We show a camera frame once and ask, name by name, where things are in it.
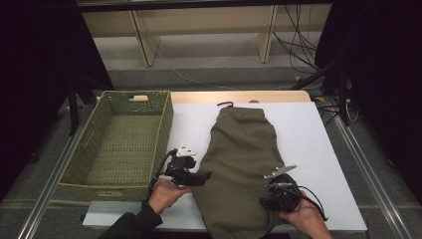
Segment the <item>black sleeve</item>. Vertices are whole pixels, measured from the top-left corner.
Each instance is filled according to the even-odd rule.
[[[148,202],[142,201],[142,208],[136,216],[130,212],[124,213],[99,239],[146,238],[161,223],[161,217],[155,214]]]

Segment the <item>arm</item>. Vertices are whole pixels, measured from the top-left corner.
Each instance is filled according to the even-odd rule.
[[[162,223],[159,214],[194,188],[179,187],[171,181],[159,179],[149,201],[142,202],[140,212],[137,215],[124,213],[99,239],[146,238],[152,229]]]
[[[294,212],[281,211],[279,212],[279,216],[290,222],[296,229],[312,238],[331,238],[317,208],[306,200],[301,200],[298,208]]]

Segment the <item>olive green bag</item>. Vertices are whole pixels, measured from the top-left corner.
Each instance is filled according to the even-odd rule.
[[[213,238],[261,238],[281,224],[259,200],[268,196],[264,175],[281,166],[276,132],[263,110],[220,111],[199,170],[212,176],[193,192]]]

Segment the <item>cable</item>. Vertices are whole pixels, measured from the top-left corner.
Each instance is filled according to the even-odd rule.
[[[320,201],[319,201],[319,199],[317,199],[317,197],[314,195],[314,193],[313,192],[311,192],[309,189],[307,189],[307,188],[305,188],[306,190],[308,190],[315,198],[316,198],[316,200],[317,200],[317,202],[319,203],[319,205],[318,204],[316,204],[314,201],[312,201],[310,198],[308,198],[307,196],[303,196],[302,194],[298,194],[298,193],[296,193],[296,192],[294,192],[294,191],[292,191],[292,190],[290,190],[290,189],[288,189],[288,188],[285,188],[285,187],[279,187],[279,188],[281,188],[282,190],[285,190],[285,191],[287,191],[287,192],[290,192],[291,194],[293,194],[293,195],[295,195],[295,196],[298,196],[298,197],[300,197],[301,199],[304,199],[304,200],[306,200],[306,201],[308,201],[308,202],[310,202],[317,210],[318,210],[318,212],[319,212],[319,214],[320,214],[320,216],[322,217],[322,219],[324,220],[324,221],[326,221],[326,220],[328,220],[328,218],[327,217],[325,217],[325,213],[324,213],[324,211],[323,211],[323,208],[322,208],[322,204],[320,204]]]
[[[199,81],[196,81],[196,80],[192,80],[192,79],[188,79],[188,78],[183,77],[179,72],[177,72],[176,69],[172,68],[171,65],[167,61],[165,61],[165,59],[162,57],[161,53],[158,51],[157,48],[154,47],[154,45],[151,43],[151,41],[148,38],[146,38],[146,39],[148,40],[148,43],[149,43],[150,47],[152,47],[154,49],[154,51],[158,54],[159,58],[164,62],[164,64],[167,65],[167,67],[170,70],[172,70],[177,76],[179,76],[181,79],[183,79],[183,80],[185,80],[187,82],[192,82],[192,83],[200,84],[202,86],[209,87],[209,88],[217,88],[217,89],[226,89],[226,90],[230,90],[230,91],[238,91],[237,89],[234,89],[234,88],[222,87],[222,86],[213,86],[213,85],[209,85],[209,84],[206,84],[206,83],[201,83]]]
[[[338,108],[338,106],[323,106],[323,107],[318,107],[319,109],[323,109],[323,108]]]
[[[321,107],[321,105],[319,104],[318,100],[316,98],[312,98],[312,101],[316,104],[316,110],[319,111],[319,108]],[[319,114],[319,117],[322,119],[323,118],[323,111],[321,111],[322,114]]]
[[[326,127],[332,121],[332,119],[334,119],[338,115],[339,113],[335,113],[323,126]]]
[[[310,18],[308,19],[308,31],[307,31],[307,38],[310,36],[311,15],[312,15],[312,11],[313,11],[313,6],[314,6],[314,4],[311,4],[311,7],[310,7]]]
[[[148,195],[146,197],[146,200],[148,200],[149,197],[151,196],[152,190],[154,189],[154,184],[158,180],[158,177],[162,174],[161,170],[162,170],[162,167],[164,166],[165,161],[167,160],[167,157],[176,152],[177,152],[177,149],[174,148],[173,150],[168,151],[167,154],[165,154],[165,156],[161,159],[161,163],[159,164],[157,171],[155,172],[154,176],[149,181]]]
[[[292,15],[290,14],[290,11],[289,11],[289,9],[287,8],[287,6],[285,5],[285,9],[286,9],[286,12],[288,13],[288,15],[289,15],[289,18],[290,18],[290,20],[291,20],[291,22],[292,22],[292,24],[293,24],[293,26],[294,26],[294,28],[295,28],[295,30],[296,30],[296,32],[298,33],[298,36],[299,36],[299,40],[300,40],[300,42],[301,42],[301,48],[302,48],[302,51],[304,52],[304,54],[305,54],[305,57],[307,58],[307,60],[308,60],[308,62],[310,63],[310,64],[312,64],[311,63],[311,60],[308,58],[308,54],[305,52],[305,49],[304,49],[304,46],[305,46],[305,48],[307,49],[307,51],[308,51],[308,53],[310,54],[310,56],[315,60],[315,57],[314,57],[314,55],[313,55],[313,53],[311,52],[311,50],[310,50],[310,47],[308,46],[308,44],[310,44],[314,49],[316,48],[316,46],[314,46],[309,40],[308,40],[308,38],[306,38],[303,34],[302,34],[302,32],[301,32],[301,30],[300,30],[300,19],[301,19],[301,14],[302,14],[302,6],[301,5],[297,5],[296,6],[296,9],[297,9],[297,11],[296,11],[296,14],[297,14],[297,24],[295,25],[295,22],[294,22],[294,20],[293,20],[293,17],[292,17]],[[308,35],[309,35],[309,28],[310,28],[310,24],[311,24],[311,18],[309,19],[309,22],[308,22]]]
[[[298,72],[301,72],[301,73],[313,74],[313,72],[307,72],[307,71],[299,70],[297,67],[295,67],[295,66],[293,65],[293,62],[292,62],[292,58],[291,58],[291,56],[295,57],[296,59],[300,60],[301,62],[305,63],[306,65],[308,65],[308,66],[310,66],[310,67],[314,68],[315,70],[318,70],[318,68],[317,68],[316,66],[314,66],[312,63],[307,62],[305,59],[303,59],[303,58],[302,58],[302,57],[300,57],[298,54],[296,54],[295,52],[293,52],[293,50],[292,50],[292,46],[291,46],[290,48],[289,48],[289,47],[287,47],[287,46],[285,45],[284,41],[282,41],[282,40],[279,38],[279,36],[277,36],[277,34],[276,34],[275,32],[274,32],[273,34],[274,34],[274,36],[276,36],[276,38],[277,38],[277,40],[279,41],[279,43],[280,43],[280,45],[282,46],[282,48],[283,48],[286,52],[288,52],[288,53],[289,53],[289,57],[290,57],[290,62],[291,62],[291,65],[292,65],[292,67],[293,67],[295,70],[297,70]]]
[[[299,44],[296,44],[296,43],[291,43],[291,42],[286,42],[286,41],[283,41],[283,40],[280,40],[281,42],[283,42],[284,44],[289,44],[289,45],[294,45],[294,46],[297,46],[297,47],[301,47],[302,45],[299,45]]]
[[[289,90],[289,89],[290,89],[290,87],[277,87],[277,88],[271,89],[271,91],[276,91],[276,90]]]
[[[327,112],[327,113],[335,113],[335,114],[339,114],[340,111],[332,111],[332,110],[321,110],[322,112]]]
[[[345,111],[347,112],[347,116],[350,119],[350,121],[357,121],[357,119],[359,118],[359,111],[357,111],[356,113],[356,117],[354,119],[351,118],[350,113],[348,111],[348,104],[350,103],[350,100],[347,99],[347,101],[345,101]]]
[[[306,88],[303,88],[303,90],[315,89],[315,88],[318,88],[318,87],[321,87],[321,86],[322,86],[322,84],[319,84],[319,85],[316,85],[314,87],[306,87]]]

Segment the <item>basket handle hole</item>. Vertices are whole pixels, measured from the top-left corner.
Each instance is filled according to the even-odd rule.
[[[133,96],[129,98],[130,102],[147,102],[149,101],[148,96]]]
[[[122,197],[123,193],[120,191],[98,191],[97,195],[102,197]]]

